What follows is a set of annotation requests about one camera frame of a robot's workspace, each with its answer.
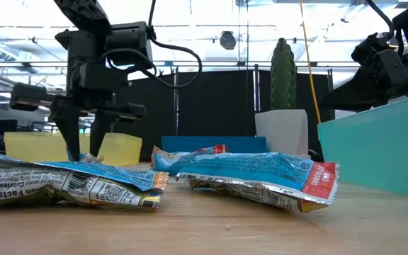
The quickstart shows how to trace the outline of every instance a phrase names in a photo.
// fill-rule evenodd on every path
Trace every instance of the teal container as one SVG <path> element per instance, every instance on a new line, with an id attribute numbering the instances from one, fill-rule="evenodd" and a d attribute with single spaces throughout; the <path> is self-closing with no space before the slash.
<path id="1" fill-rule="evenodd" d="M 341 181 L 408 195 L 408 98 L 318 126 Z"/>

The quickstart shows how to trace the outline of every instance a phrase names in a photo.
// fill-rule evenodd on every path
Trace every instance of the ceiling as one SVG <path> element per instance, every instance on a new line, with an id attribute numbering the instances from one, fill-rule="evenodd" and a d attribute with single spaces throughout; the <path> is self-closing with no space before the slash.
<path id="1" fill-rule="evenodd" d="M 191 48 L 204 61 L 269 61 L 279 38 L 292 45 L 296 61 L 306 61 L 302 16 L 298 0 L 158 0 L 153 24 L 158 41 Z M 385 22 L 359 0 L 303 0 L 310 59 L 320 62 L 352 61 L 353 48 L 367 35 L 387 30 Z M 393 18 L 407 7 L 398 0 L 377 0 Z M 147 21 L 151 1 L 99 0 L 110 22 Z M 67 51 L 54 39 L 74 29 L 53 0 L 0 0 L 0 49 L 18 61 L 67 61 Z M 238 38 L 235 49 L 219 44 L 223 31 Z M 194 61 L 183 52 L 152 46 L 154 61 Z M 42 69 L 40 73 L 64 73 Z M 0 69 L 0 74 L 27 82 L 20 69 Z M 57 88 L 64 75 L 33 76 L 31 82 Z"/>

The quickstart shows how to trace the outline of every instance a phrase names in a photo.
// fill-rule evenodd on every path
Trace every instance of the cactus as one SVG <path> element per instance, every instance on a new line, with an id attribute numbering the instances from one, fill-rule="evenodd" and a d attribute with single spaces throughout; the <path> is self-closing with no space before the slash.
<path id="1" fill-rule="evenodd" d="M 294 53 L 280 38 L 271 60 L 271 110 L 294 109 L 297 98 Z"/>

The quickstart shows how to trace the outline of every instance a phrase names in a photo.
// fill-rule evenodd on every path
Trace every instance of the wooden table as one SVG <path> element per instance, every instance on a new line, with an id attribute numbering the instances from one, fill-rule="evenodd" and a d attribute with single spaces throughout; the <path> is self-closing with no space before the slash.
<path id="1" fill-rule="evenodd" d="M 300 214 L 171 184 L 160 206 L 0 210 L 0 254 L 408 254 L 408 197 L 367 188 Z"/>

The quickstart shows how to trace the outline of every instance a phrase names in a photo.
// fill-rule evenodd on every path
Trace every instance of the yellow cable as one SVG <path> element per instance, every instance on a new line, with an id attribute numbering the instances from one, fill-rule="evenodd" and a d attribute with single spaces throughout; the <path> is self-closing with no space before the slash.
<path id="1" fill-rule="evenodd" d="M 312 79 L 310 52 L 308 50 L 308 41 L 307 41 L 306 28 L 305 28 L 305 16 L 303 15 L 303 0 L 299 0 L 299 2 L 300 2 L 300 11 L 302 12 L 303 35 L 305 36 L 305 49 L 306 49 L 306 58 L 307 58 L 307 61 L 308 61 L 308 72 L 310 73 L 310 84 L 311 84 L 312 100 L 314 101 L 314 106 L 316 108 L 317 122 L 321 123 L 319 106 L 317 106 L 315 83 L 314 83 L 314 81 Z"/>

